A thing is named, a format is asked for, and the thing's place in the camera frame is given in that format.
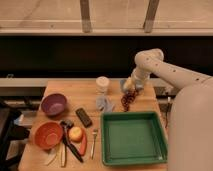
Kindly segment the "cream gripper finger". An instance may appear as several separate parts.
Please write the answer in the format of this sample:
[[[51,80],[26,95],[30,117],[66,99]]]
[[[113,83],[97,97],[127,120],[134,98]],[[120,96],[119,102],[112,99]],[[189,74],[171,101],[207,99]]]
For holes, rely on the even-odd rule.
[[[135,82],[132,80],[131,77],[128,77],[123,85],[123,89],[125,92],[134,90],[135,89]]]

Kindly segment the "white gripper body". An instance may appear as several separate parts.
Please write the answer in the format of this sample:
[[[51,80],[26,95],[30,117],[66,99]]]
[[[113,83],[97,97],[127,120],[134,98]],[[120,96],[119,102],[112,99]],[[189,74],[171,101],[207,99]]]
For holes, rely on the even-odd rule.
[[[135,68],[131,74],[131,79],[136,89],[143,89],[149,77],[149,72],[139,68]]]

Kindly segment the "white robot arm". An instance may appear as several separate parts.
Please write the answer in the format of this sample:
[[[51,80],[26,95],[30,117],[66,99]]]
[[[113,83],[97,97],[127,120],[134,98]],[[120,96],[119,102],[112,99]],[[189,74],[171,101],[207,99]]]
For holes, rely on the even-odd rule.
[[[125,89],[151,73],[179,90],[170,114],[167,171],[213,171],[213,76],[164,62],[161,49],[140,51]]]

